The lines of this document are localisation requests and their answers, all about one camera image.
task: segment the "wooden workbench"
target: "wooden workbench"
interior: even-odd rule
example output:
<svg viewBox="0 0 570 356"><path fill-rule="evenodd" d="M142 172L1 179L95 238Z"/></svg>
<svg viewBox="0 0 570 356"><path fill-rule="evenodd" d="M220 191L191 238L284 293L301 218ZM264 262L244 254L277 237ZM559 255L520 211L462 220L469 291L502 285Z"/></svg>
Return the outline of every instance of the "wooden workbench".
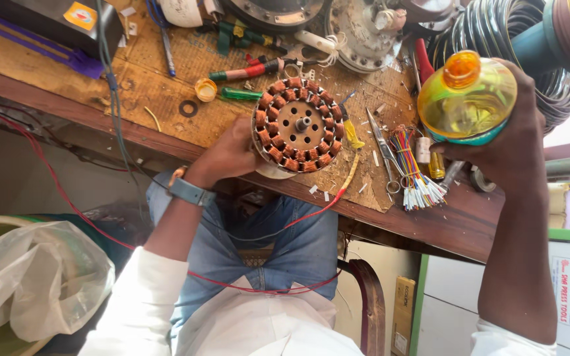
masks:
<svg viewBox="0 0 570 356"><path fill-rule="evenodd" d="M121 10L128 1L110 1ZM138 12L129 21L138 24L138 35L131 36L127 47L118 49L113 68L119 83L122 101L123 133L125 139L173 156L193 161L214 142L238 113L249 113L253 103L227 101L218 97L201 103L195 96L194 83L216 70L238 69L246 66L245 54L277 53L251 45L248 49L233 49L228 56L216 53L216 35L198 34L189 28L172 28L169 32L175 58L177 77L167 74L159 29L148 18L142 1L131 5ZM358 171L344 199L334 206L340 214L396 232L409 238L485 261L491 247L502 193L479 194L461 177L460 186L453 186L447 196L447 206L437 206L417 212L404 212L399 204L392 206L384 189L388 178L382 166L373 164L372 150L377 145L370 134L365 107L371 110L387 103L378 124L393 128L413 124L416 120L414 97L409 88L414 85L412 69L404 61L396 61L385 71L359 75L341 65L326 69L313 66L316 81L334 94L337 101L356 90L345 103L356 131L366 146L362 150ZM257 91L277 79L265 75L252 79ZM241 87L240 82L225 83ZM0 37L0 96L73 122L113 133L111 118L103 114L104 107L93 97L108 98L107 83L79 75L56 61L37 54ZM194 117L182 116L178 104L193 100L198 105ZM160 119L158 132L148 107ZM312 196L309 187L318 185L320 191L335 194L349 171L354 152L342 150L334 163L313 174L301 174L292 179L274 181L259 174L243 179L271 190L317 205L326 204L321 194ZM367 184L367 188L358 190ZM394 201L401 201L396 194Z"/></svg>

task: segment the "hand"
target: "hand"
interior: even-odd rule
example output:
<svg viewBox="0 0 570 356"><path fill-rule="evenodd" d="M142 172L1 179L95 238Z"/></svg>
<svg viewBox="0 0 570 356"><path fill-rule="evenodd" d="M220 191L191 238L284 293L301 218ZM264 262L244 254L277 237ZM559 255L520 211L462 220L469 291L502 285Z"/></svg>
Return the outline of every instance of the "hand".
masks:
<svg viewBox="0 0 570 356"><path fill-rule="evenodd" d="M250 122L248 115L238 115L233 125L188 169L186 181L210 189L219 179L256 170L262 158L250 149Z"/></svg>
<svg viewBox="0 0 570 356"><path fill-rule="evenodd" d="M482 146L440 142L430 150L472 162L505 193L524 194L541 187L546 189L542 144L545 117L536 108L534 80L515 64L499 58L494 60L511 70L518 83L518 97L503 130Z"/></svg>

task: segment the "white plastic bag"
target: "white plastic bag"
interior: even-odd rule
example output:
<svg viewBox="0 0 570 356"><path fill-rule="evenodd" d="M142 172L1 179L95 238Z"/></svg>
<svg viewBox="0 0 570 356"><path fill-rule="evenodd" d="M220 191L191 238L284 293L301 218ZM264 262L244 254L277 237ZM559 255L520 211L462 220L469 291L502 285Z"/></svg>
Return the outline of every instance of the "white plastic bag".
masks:
<svg viewBox="0 0 570 356"><path fill-rule="evenodd" d="M37 341L72 334L115 282L113 263L67 221L33 223L0 236L0 326Z"/></svg>

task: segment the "cardboard box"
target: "cardboard box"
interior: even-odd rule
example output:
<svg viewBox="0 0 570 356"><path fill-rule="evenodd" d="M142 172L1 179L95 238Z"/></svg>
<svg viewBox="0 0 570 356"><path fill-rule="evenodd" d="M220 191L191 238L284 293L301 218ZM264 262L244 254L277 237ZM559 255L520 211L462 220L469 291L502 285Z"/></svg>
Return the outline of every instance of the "cardboard box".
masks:
<svg viewBox="0 0 570 356"><path fill-rule="evenodd" d="M410 332L415 301L415 281L398 277L395 283L395 307L393 308L393 333L391 352L397 356L410 353Z"/></svg>

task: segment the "stator plate with holes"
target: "stator plate with holes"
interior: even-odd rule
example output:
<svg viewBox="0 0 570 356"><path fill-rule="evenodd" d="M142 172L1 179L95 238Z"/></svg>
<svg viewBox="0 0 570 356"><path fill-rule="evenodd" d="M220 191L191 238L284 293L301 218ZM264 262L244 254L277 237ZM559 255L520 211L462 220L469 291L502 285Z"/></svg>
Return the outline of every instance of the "stator plate with holes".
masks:
<svg viewBox="0 0 570 356"><path fill-rule="evenodd" d="M342 148L342 115L331 94L317 83L279 80L263 93L252 114L255 146L283 172L315 172Z"/></svg>

